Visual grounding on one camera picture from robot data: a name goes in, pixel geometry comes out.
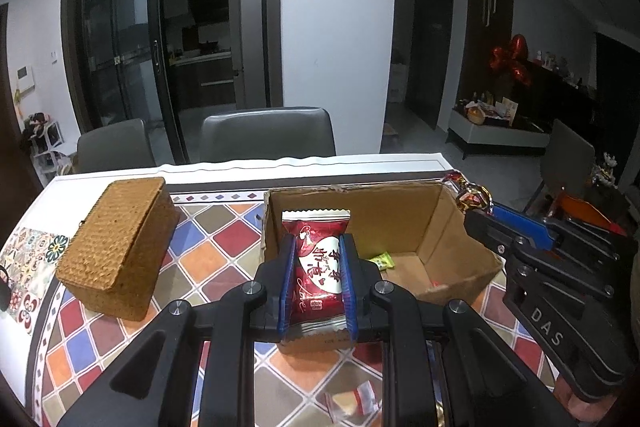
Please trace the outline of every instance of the red candy in box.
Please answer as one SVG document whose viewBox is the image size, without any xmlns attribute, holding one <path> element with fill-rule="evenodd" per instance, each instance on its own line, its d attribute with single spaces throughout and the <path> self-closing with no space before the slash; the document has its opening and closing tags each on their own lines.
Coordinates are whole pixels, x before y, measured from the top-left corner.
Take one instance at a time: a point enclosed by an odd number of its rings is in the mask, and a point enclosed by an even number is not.
<svg viewBox="0 0 640 427">
<path fill-rule="evenodd" d="M 348 210 L 282 213 L 283 227 L 296 236 L 291 324 L 344 313 L 338 237 L 347 229 L 350 216 Z"/>
</svg>

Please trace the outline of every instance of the metal bolt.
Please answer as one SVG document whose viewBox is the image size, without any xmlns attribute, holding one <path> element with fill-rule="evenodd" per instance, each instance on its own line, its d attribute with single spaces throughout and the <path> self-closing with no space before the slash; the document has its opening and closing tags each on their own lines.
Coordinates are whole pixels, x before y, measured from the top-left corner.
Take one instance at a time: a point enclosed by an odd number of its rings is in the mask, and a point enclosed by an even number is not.
<svg viewBox="0 0 640 427">
<path fill-rule="evenodd" d="M 449 301 L 449 308 L 454 313 L 465 313 L 469 309 L 469 305 L 460 299 Z"/>
<path fill-rule="evenodd" d="M 526 264 L 521 264 L 520 266 L 518 266 L 518 273 L 523 277 L 526 277 L 531 273 L 531 268 Z"/>
<path fill-rule="evenodd" d="M 258 293 L 262 289 L 262 284 L 257 281 L 247 281 L 242 285 L 242 291 L 247 295 Z"/>
<path fill-rule="evenodd" d="M 169 303 L 169 312 L 172 315 L 182 315 L 185 311 L 187 311 L 189 303 L 182 299 L 178 299 L 177 301 L 172 301 Z"/>
<path fill-rule="evenodd" d="M 373 285 L 373 289 L 378 293 L 382 293 L 382 295 L 386 295 L 394 290 L 394 284 L 389 281 L 378 281 Z"/>
</svg>

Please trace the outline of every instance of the leather chair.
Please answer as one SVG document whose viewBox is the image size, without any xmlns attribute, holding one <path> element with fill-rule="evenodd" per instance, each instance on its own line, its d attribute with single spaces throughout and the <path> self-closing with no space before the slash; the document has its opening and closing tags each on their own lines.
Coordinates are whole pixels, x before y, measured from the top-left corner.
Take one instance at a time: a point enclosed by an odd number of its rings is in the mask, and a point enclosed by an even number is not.
<svg viewBox="0 0 640 427">
<path fill-rule="evenodd" d="M 140 118 L 94 129 L 78 140 L 76 172 L 86 174 L 155 166 L 145 123 Z"/>
<path fill-rule="evenodd" d="M 549 144 L 540 160 L 542 182 L 524 207 L 523 213 L 527 213 L 545 185 L 554 198 L 564 190 L 569 196 L 582 199 L 594 161 L 593 145 L 561 121 L 554 121 Z"/>
<path fill-rule="evenodd" d="M 317 107 L 272 107 L 216 114 L 202 123 L 200 161 L 335 156 L 331 119 Z"/>
</svg>

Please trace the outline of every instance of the woven basket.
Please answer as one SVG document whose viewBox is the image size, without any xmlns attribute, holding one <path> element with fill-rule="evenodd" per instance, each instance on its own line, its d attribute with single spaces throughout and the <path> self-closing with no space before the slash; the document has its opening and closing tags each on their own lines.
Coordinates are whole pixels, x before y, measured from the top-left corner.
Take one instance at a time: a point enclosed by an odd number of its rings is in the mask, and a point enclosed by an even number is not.
<svg viewBox="0 0 640 427">
<path fill-rule="evenodd" d="M 140 321 L 177 222 L 164 178 L 113 182 L 70 241 L 56 277 L 86 308 Z"/>
</svg>

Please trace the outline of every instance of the chair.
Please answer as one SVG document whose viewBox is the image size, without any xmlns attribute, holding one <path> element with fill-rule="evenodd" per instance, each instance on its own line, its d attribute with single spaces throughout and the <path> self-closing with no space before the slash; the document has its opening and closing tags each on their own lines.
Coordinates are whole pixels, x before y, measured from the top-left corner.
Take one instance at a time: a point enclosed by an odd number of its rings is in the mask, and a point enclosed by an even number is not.
<svg viewBox="0 0 640 427">
<path fill-rule="evenodd" d="M 553 197 L 564 188 L 566 194 L 582 199 L 594 161 L 593 145 L 561 121 L 554 121 L 549 144 L 540 160 L 542 182 L 527 202 L 523 213 L 527 213 L 545 185 Z"/>
<path fill-rule="evenodd" d="M 155 166 L 145 123 L 140 118 L 94 129 L 78 139 L 76 171 L 82 174 Z"/>
<path fill-rule="evenodd" d="M 331 119 L 317 107 L 272 107 L 216 114 L 202 123 L 200 161 L 335 156 Z"/>
</svg>

